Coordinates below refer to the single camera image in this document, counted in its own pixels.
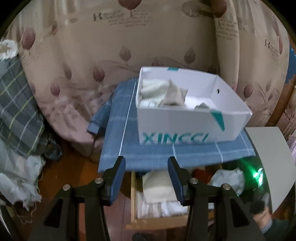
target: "plaid blanket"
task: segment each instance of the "plaid blanket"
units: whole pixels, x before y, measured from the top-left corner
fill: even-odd
[[[18,56],[0,61],[0,137],[22,156],[45,149],[48,138]]]
[[[88,131],[106,134],[99,162],[99,172],[111,168],[119,155],[126,159],[126,170],[167,169],[170,156],[181,167],[211,165],[242,157],[255,156],[245,131],[232,142],[210,144],[140,145],[135,104],[137,79],[120,83],[110,100],[94,115]]]

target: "open drawer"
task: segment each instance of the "open drawer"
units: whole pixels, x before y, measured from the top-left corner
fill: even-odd
[[[137,180],[135,172],[131,173],[131,223],[126,225],[129,230],[158,230],[184,227],[187,224],[188,215],[164,217],[164,218],[138,218],[137,217]],[[214,211],[209,210],[209,221],[213,221]]]

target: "red object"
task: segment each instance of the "red object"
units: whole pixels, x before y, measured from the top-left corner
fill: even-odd
[[[199,181],[202,181],[205,184],[208,184],[212,178],[212,175],[207,173],[204,170],[195,169],[192,173],[192,177],[195,177],[196,179],[198,179]]]

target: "blue tablecloth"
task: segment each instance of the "blue tablecloth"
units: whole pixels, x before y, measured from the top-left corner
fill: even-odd
[[[94,115],[88,131],[96,134],[107,128],[99,172],[113,167],[119,155],[126,159],[126,170],[167,169],[175,156],[181,167],[196,167],[255,156],[245,131],[231,142],[211,144],[140,145],[135,96],[138,79],[120,83],[109,101]]]

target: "silver bolt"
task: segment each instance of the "silver bolt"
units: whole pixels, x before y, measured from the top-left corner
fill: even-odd
[[[192,184],[197,184],[198,183],[198,180],[196,179],[196,178],[190,178],[190,182],[192,183]]]
[[[63,185],[63,190],[64,191],[68,191],[70,188],[71,188],[71,186],[69,184]]]
[[[95,183],[101,184],[104,180],[101,177],[98,177],[94,180]]]
[[[225,190],[229,190],[231,188],[231,186],[228,184],[228,183],[224,183],[222,185],[222,187],[225,189]]]

